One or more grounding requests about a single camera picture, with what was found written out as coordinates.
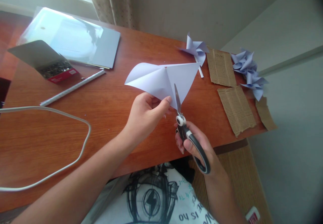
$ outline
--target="graphic print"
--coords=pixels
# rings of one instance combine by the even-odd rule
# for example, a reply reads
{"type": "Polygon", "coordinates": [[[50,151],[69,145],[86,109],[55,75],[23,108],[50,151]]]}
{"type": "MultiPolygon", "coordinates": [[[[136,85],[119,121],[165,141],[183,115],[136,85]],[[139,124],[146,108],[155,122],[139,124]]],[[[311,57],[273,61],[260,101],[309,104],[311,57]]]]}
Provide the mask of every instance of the graphic print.
{"type": "Polygon", "coordinates": [[[127,204],[132,223],[169,223],[177,200],[178,184],[168,181],[169,163],[151,167],[129,177],[127,204]]]}

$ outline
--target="black scissors handle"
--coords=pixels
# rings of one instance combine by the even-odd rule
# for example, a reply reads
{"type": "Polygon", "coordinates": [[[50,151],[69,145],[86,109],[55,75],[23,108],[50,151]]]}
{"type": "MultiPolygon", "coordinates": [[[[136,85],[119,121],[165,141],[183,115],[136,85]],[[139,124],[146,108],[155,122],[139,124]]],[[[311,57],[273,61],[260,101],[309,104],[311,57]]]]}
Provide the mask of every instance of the black scissors handle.
{"type": "Polygon", "coordinates": [[[202,160],[204,162],[204,166],[201,163],[201,161],[195,156],[193,156],[194,160],[195,160],[196,164],[198,165],[198,167],[199,167],[199,169],[201,170],[202,173],[209,174],[210,170],[211,170],[209,160],[208,160],[208,158],[207,158],[207,156],[206,156],[206,154],[204,152],[204,149],[202,148],[201,144],[196,139],[196,137],[193,135],[193,133],[188,129],[186,124],[184,124],[182,126],[178,125],[177,129],[176,129],[176,133],[177,132],[179,133],[179,136],[181,137],[183,142],[186,139],[188,139],[194,144],[194,146],[199,151],[199,153],[200,153],[200,155],[202,157],[202,160]]]}

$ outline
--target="scissor blade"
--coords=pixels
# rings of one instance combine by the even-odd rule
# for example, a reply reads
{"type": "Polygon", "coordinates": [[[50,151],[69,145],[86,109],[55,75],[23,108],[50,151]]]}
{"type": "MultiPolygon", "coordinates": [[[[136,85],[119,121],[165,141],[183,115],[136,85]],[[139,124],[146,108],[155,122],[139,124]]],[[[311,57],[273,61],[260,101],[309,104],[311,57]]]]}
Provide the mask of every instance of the scissor blade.
{"type": "Polygon", "coordinates": [[[176,84],[174,84],[174,86],[175,86],[175,96],[176,96],[177,112],[178,112],[178,114],[182,115],[182,113],[181,113],[182,105],[181,105],[181,101],[179,99],[179,94],[178,94],[178,91],[177,91],[176,84]]]}

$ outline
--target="paper pinwheel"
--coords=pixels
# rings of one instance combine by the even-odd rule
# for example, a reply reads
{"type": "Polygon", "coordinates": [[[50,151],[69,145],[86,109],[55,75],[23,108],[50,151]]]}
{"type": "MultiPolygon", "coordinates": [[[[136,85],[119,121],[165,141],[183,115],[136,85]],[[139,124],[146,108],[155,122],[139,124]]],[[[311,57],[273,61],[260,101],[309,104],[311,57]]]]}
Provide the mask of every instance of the paper pinwheel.
{"type": "Polygon", "coordinates": [[[241,48],[241,53],[234,55],[231,58],[234,62],[233,70],[245,75],[247,84],[241,84],[253,91],[255,98],[259,101],[263,95],[263,85],[269,82],[262,77],[258,77],[257,64],[252,60],[254,53],[251,53],[241,48]]]}
{"type": "Polygon", "coordinates": [[[171,106],[177,110],[174,84],[182,103],[200,65],[200,63],[170,65],[139,63],[131,70],[124,84],[142,89],[160,100],[171,96],[171,106]]]}
{"type": "MultiPolygon", "coordinates": [[[[189,54],[192,54],[195,58],[195,61],[197,63],[201,63],[201,66],[203,65],[206,55],[205,53],[209,53],[209,50],[205,44],[205,42],[197,42],[197,41],[192,41],[189,33],[187,34],[187,42],[186,42],[186,49],[180,48],[180,50],[184,52],[188,52],[189,54]]],[[[199,68],[201,77],[203,78],[203,73],[201,69],[199,68]]]]}

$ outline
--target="red box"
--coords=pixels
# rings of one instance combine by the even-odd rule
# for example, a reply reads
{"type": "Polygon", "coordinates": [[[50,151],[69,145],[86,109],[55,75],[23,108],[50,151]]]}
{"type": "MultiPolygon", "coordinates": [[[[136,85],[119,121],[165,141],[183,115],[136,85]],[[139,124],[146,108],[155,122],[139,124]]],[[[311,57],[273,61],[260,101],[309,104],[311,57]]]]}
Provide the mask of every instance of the red box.
{"type": "Polygon", "coordinates": [[[46,42],[37,40],[8,49],[8,52],[32,66],[44,79],[53,83],[78,74],[68,60],[46,42]]]}

